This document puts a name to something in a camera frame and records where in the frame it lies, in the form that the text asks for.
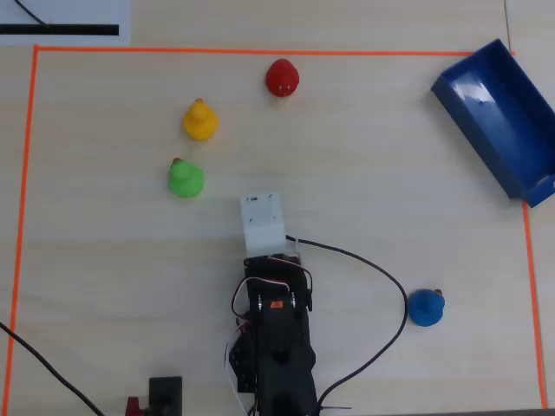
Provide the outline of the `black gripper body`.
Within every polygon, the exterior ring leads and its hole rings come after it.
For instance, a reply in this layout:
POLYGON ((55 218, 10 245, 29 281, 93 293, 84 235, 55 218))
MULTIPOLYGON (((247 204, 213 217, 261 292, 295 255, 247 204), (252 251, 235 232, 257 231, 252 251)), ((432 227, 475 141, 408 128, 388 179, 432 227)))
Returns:
POLYGON ((295 297, 295 306, 312 310, 313 277, 300 258, 285 254, 250 257, 244 260, 245 284, 249 302, 258 298, 295 297))

